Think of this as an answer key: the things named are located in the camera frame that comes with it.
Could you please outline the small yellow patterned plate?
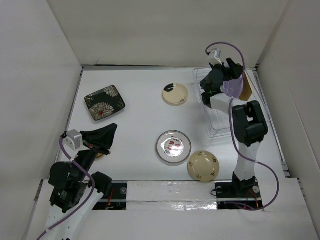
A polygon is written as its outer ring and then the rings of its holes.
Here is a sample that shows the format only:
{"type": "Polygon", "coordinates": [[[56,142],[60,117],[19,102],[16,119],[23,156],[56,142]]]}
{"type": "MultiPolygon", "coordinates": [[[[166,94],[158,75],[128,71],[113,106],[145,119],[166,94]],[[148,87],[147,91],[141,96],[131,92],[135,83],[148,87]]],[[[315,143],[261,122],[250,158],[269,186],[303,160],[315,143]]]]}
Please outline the small yellow patterned plate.
{"type": "Polygon", "coordinates": [[[100,159],[100,158],[103,157],[103,156],[104,156],[104,154],[99,153],[99,154],[96,156],[96,159],[100,159]]]}

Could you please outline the lilac round plate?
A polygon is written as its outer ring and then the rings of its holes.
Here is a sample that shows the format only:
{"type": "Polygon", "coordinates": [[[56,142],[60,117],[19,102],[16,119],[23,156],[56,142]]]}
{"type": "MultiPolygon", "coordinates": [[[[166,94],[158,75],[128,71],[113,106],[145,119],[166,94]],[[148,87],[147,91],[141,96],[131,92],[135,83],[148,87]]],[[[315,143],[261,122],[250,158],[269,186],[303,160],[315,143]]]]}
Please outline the lilac round plate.
{"type": "Polygon", "coordinates": [[[222,91],[228,97],[239,99],[244,90],[244,74],[237,79],[224,81],[222,91]]]}

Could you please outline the woven bamboo tray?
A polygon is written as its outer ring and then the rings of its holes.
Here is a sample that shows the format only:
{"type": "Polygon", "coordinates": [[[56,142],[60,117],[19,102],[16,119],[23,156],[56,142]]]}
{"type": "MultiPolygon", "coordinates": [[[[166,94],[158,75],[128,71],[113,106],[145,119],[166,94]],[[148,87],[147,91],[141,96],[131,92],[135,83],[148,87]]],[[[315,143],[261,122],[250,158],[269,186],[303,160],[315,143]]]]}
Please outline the woven bamboo tray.
{"type": "Polygon", "coordinates": [[[241,101],[245,101],[245,102],[248,102],[251,95],[252,95],[252,89],[251,89],[251,86],[249,84],[249,81],[248,81],[248,78],[247,78],[247,75],[244,74],[244,80],[243,80],[243,90],[241,92],[241,95],[237,98],[238,100],[241,100],[241,101]]]}

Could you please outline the black floral rectangular plate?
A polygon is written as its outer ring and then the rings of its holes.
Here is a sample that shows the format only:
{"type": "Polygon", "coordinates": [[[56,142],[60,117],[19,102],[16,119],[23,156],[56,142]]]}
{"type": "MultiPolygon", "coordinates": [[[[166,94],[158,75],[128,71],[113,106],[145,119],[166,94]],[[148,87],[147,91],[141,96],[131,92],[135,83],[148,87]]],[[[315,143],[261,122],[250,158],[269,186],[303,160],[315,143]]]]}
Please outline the black floral rectangular plate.
{"type": "Polygon", "coordinates": [[[115,85],[107,86],[85,96],[84,101],[94,121],[108,118],[126,107],[115,85]]]}

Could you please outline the cream plate with black patch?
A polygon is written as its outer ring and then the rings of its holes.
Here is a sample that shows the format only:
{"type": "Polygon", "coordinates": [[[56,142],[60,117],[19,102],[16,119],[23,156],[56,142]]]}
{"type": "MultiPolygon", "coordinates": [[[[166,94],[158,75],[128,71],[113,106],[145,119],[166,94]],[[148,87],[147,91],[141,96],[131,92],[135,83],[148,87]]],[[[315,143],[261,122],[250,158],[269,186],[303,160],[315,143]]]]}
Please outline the cream plate with black patch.
{"type": "Polygon", "coordinates": [[[170,83],[162,90],[163,99],[171,105],[184,104],[189,96],[187,88],[179,83],[170,83]]]}

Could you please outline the white plate with red characters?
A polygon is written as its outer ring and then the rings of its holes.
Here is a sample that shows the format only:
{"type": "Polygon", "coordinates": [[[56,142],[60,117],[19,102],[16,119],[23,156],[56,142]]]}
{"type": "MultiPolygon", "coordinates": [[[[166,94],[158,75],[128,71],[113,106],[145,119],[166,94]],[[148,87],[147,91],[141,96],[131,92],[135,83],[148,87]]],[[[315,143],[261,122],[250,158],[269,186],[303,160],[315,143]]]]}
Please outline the white plate with red characters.
{"type": "Polygon", "coordinates": [[[157,155],[167,164],[178,165],[186,161],[192,151],[192,143],[181,131],[164,132],[156,141],[157,155]]]}

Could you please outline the cream plate with small flowers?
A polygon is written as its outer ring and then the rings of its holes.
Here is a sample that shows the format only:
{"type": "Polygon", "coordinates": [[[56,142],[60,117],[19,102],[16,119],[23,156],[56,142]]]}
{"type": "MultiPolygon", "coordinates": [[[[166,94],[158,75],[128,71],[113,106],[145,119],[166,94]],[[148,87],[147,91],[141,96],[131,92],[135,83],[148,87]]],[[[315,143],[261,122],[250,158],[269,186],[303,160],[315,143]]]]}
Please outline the cream plate with small flowers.
{"type": "Polygon", "coordinates": [[[187,170],[193,180],[211,182],[219,175],[220,163],[211,152],[197,151],[189,157],[187,170]]]}

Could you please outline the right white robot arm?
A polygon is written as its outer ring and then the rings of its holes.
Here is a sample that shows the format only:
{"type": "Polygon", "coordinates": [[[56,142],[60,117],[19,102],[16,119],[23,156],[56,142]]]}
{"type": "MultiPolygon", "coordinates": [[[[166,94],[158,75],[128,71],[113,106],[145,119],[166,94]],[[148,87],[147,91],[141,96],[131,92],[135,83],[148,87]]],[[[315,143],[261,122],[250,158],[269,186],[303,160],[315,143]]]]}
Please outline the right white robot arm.
{"type": "Polygon", "coordinates": [[[257,100],[240,99],[245,88],[244,68],[227,58],[211,66],[201,80],[201,100],[210,108],[228,115],[232,140],[237,143],[237,164],[232,181],[222,184],[223,198],[243,198],[256,186],[255,164],[261,142],[268,133],[267,122],[257,100]]]}

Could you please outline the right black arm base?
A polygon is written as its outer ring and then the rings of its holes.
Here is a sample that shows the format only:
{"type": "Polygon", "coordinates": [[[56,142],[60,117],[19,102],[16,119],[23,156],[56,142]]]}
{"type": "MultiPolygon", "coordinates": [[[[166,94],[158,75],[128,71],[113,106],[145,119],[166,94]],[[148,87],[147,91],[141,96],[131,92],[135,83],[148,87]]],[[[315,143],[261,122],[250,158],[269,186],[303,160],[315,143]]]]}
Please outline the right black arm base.
{"type": "Polygon", "coordinates": [[[216,198],[218,210],[248,210],[263,207],[258,182],[251,188],[236,192],[231,181],[218,181],[210,194],[216,198]]]}

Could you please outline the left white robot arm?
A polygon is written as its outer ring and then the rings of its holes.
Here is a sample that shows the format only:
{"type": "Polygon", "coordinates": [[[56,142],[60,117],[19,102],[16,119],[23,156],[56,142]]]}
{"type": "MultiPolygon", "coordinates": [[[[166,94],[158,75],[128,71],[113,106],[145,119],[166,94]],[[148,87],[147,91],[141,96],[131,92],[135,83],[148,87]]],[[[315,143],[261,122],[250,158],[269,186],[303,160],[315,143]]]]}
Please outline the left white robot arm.
{"type": "Polygon", "coordinates": [[[102,198],[112,193],[112,178],[89,170],[98,155],[109,155],[118,126],[112,123],[92,131],[65,131],[59,146],[67,161],[58,161],[49,171],[53,186],[45,230],[40,240],[75,240],[88,214],[102,198]]]}

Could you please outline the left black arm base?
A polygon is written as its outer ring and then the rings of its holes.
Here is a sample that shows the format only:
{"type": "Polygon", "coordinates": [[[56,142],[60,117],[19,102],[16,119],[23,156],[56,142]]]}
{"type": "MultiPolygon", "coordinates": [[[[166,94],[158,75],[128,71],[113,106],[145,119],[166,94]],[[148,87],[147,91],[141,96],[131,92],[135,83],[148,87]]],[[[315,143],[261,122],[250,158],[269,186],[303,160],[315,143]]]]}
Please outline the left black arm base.
{"type": "Polygon", "coordinates": [[[93,207],[96,211],[122,211],[127,209],[127,181],[113,181],[110,193],[93,207]]]}

